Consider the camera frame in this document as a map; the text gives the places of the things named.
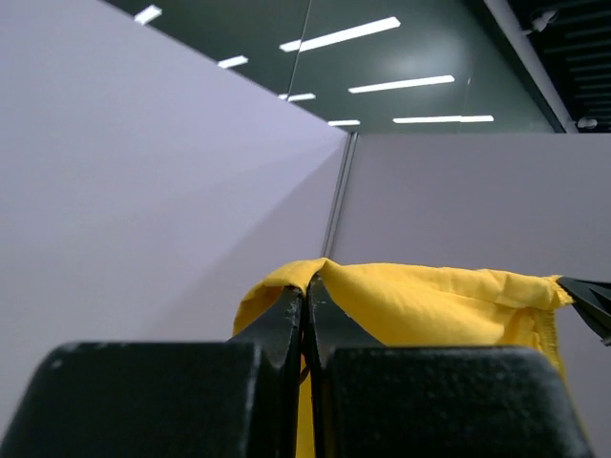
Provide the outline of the yellow fabric shorts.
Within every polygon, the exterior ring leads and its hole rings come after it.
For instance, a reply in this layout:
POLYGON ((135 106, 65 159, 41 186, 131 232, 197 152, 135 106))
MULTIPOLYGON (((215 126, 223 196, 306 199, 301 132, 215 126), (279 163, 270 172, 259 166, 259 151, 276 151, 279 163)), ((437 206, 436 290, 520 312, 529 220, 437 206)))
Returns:
POLYGON ((245 330, 285 288, 305 292, 315 276, 340 308, 387 346, 526 346, 544 355, 560 376, 565 374, 556 313, 573 299, 556 276, 297 260, 270 273, 243 297, 233 332, 245 330))

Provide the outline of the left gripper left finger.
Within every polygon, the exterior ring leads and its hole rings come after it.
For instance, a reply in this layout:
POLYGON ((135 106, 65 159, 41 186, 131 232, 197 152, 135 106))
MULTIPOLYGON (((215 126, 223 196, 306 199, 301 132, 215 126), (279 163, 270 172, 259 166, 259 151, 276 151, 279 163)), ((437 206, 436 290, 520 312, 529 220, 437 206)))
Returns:
POLYGON ((224 343, 66 343, 34 371, 5 457, 292 457, 304 297, 224 343))

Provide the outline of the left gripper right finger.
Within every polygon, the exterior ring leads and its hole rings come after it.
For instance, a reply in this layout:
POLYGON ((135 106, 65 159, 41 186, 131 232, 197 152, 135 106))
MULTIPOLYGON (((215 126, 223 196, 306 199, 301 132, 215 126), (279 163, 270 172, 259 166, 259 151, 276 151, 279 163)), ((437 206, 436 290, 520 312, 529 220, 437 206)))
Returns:
POLYGON ((319 457, 588 457, 558 372, 520 346, 386 346, 314 278, 305 303, 319 457))

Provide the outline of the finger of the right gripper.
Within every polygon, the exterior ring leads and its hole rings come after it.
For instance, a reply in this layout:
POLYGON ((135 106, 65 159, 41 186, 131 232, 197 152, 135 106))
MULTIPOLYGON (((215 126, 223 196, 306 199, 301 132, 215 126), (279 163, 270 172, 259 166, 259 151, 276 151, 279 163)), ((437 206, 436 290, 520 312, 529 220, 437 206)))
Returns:
POLYGON ((610 345, 610 283, 561 277, 558 284, 573 300, 583 321, 603 345, 610 345))

